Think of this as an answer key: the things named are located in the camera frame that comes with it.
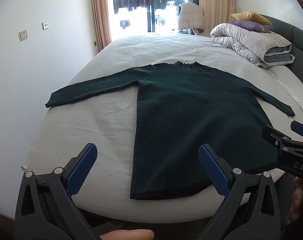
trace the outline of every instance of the bed headboard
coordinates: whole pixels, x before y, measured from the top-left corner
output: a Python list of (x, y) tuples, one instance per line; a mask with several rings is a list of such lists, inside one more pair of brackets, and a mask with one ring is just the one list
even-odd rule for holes
[(291, 54), (293, 54), (296, 58), (294, 62), (287, 65), (287, 67), (303, 83), (303, 31), (289, 23), (285, 23), (265, 15), (264, 17), (266, 17), (272, 23), (272, 25), (265, 25), (266, 28), (280, 34), (293, 44)]

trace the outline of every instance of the yellow pillow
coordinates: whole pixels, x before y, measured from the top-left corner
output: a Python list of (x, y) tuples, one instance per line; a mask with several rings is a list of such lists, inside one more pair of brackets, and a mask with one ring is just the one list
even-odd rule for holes
[(261, 16), (256, 12), (242, 12), (242, 13), (234, 13), (231, 15), (236, 20), (248, 20), (260, 23), (261, 25), (272, 25), (272, 23), (267, 20), (265, 17)]

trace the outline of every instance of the folded quilt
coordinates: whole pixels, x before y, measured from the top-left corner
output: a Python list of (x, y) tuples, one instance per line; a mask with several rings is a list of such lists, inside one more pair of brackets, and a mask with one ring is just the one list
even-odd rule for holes
[(250, 32), (232, 24), (222, 23), (213, 28), (210, 35), (214, 42), (234, 50), (251, 63), (263, 68), (290, 64), (295, 59), (289, 53), (292, 44), (274, 32)]

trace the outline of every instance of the blue gripper pad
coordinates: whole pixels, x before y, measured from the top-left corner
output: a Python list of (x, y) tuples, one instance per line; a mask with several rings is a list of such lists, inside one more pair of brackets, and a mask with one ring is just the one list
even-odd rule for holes
[(69, 197), (76, 195), (79, 192), (81, 186), (87, 178), (88, 173), (97, 159), (97, 155), (97, 147), (94, 144), (91, 144), (85, 150), (74, 169), (70, 172), (66, 181), (66, 193)]
[(230, 192), (228, 178), (204, 145), (200, 146), (198, 157), (218, 194), (227, 197)]
[(303, 137), (303, 124), (297, 121), (292, 121), (290, 128), (293, 132), (298, 133), (300, 136)]

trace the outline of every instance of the wall outlet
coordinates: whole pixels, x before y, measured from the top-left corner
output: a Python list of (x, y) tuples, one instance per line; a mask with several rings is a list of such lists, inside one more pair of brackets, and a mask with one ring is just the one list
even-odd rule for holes
[(48, 23), (43, 23), (43, 28), (44, 28), (44, 30), (48, 29), (49, 28)]
[(20, 38), (21, 38), (22, 41), (28, 38), (27, 30), (24, 30), (24, 31), (20, 32)]

